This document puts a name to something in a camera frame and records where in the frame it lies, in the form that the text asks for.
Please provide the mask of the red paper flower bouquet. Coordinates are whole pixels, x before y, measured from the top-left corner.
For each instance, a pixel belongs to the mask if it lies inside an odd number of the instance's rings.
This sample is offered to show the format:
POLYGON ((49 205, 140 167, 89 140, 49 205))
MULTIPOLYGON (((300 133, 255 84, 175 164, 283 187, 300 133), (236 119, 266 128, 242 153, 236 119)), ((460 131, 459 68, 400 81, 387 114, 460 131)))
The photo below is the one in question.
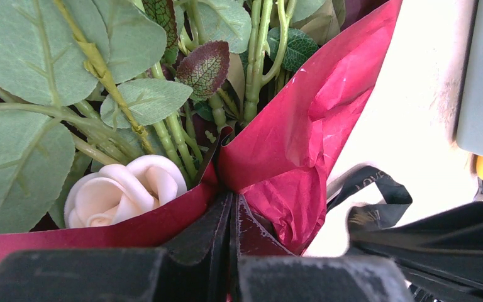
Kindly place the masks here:
POLYGON ((161 245, 222 187, 303 253, 401 5, 0 1, 0 261, 161 245))

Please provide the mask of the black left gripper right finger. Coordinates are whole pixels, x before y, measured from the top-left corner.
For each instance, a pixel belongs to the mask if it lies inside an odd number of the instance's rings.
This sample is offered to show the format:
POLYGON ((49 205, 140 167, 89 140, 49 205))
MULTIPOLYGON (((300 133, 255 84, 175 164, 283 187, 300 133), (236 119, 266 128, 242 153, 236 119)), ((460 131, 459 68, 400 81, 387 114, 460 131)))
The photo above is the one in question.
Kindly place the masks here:
POLYGON ((412 301, 402 272, 382 257, 298 257, 231 194, 232 301, 412 301))

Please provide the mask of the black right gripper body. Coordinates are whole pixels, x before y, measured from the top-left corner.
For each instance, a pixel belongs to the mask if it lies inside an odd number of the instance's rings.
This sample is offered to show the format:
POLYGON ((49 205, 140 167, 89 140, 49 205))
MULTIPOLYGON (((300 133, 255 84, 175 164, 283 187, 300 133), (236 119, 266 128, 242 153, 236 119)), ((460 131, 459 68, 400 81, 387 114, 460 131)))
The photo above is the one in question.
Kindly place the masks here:
POLYGON ((392 259, 415 298, 483 301, 483 202, 410 224, 350 234, 350 253, 392 259))

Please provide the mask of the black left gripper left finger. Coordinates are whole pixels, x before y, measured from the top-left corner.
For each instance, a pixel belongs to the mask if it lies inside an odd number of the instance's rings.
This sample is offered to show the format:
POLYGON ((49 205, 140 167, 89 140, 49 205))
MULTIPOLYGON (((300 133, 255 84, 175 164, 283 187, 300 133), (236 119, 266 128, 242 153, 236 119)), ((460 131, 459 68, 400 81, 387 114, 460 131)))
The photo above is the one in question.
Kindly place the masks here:
POLYGON ((226 301, 233 195, 156 248, 16 252, 0 263, 0 301, 226 301))

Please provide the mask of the black printed ribbon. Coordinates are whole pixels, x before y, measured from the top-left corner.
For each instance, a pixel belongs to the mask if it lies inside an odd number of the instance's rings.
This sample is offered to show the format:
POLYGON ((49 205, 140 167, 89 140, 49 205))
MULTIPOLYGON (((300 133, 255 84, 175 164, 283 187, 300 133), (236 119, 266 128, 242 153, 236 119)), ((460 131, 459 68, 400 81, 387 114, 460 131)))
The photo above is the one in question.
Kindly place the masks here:
POLYGON ((344 210, 351 234, 372 232, 395 226, 412 203, 404 185, 368 165, 346 178, 339 193, 327 202, 327 213, 344 210))

